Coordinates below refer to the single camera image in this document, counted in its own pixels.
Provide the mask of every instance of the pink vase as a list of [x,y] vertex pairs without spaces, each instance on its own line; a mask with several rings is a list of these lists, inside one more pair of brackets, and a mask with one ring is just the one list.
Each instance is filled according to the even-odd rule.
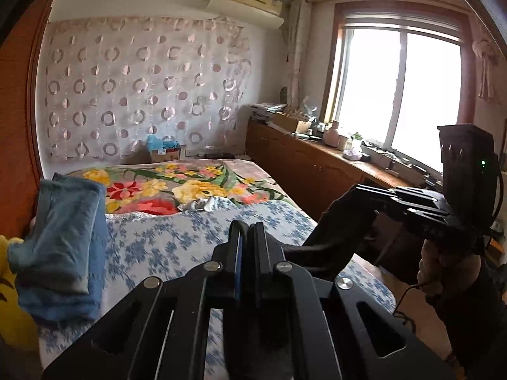
[[322,140],[328,146],[336,147],[338,145],[338,140],[340,139],[340,135],[338,134],[338,125],[338,121],[334,120],[331,127],[324,133]]

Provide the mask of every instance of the person's arm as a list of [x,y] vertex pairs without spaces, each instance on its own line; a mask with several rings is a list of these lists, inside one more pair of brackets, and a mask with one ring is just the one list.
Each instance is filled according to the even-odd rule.
[[431,242],[425,242],[418,280],[442,276],[422,290],[444,322],[467,378],[498,378],[505,371],[507,308],[479,256],[467,256],[458,264],[454,259],[438,254]]

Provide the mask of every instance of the black sleeve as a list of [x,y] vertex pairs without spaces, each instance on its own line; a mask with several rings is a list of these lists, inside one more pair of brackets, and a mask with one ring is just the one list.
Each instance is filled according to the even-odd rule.
[[467,378],[498,378],[507,355],[507,308],[485,263],[467,291],[443,302],[434,297],[427,301],[444,322],[452,350]]

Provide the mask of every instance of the wooden window frame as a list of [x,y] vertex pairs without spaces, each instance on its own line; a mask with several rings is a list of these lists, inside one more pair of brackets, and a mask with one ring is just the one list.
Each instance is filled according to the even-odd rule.
[[336,99],[339,95],[340,80],[343,77],[343,55],[345,52],[346,13],[351,10],[392,10],[405,13],[418,12],[453,18],[461,27],[461,91],[459,96],[458,123],[473,123],[476,102],[476,63],[472,51],[472,29],[468,14],[409,1],[352,1],[337,3],[333,21],[333,37],[328,65],[328,74],[324,86],[324,97],[319,120],[328,123],[335,113]]

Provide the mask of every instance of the window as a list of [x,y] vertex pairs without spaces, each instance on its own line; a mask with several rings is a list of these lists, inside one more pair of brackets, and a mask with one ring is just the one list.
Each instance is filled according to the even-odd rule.
[[336,52],[341,49],[341,55],[335,60],[331,53],[335,78],[326,99],[331,110],[326,112],[329,119],[340,121],[344,133],[359,132],[439,175],[437,126],[463,120],[468,99],[463,98],[468,89],[462,87],[467,81],[463,73],[469,72],[462,65],[468,30],[437,9],[377,9],[340,12],[342,44]]

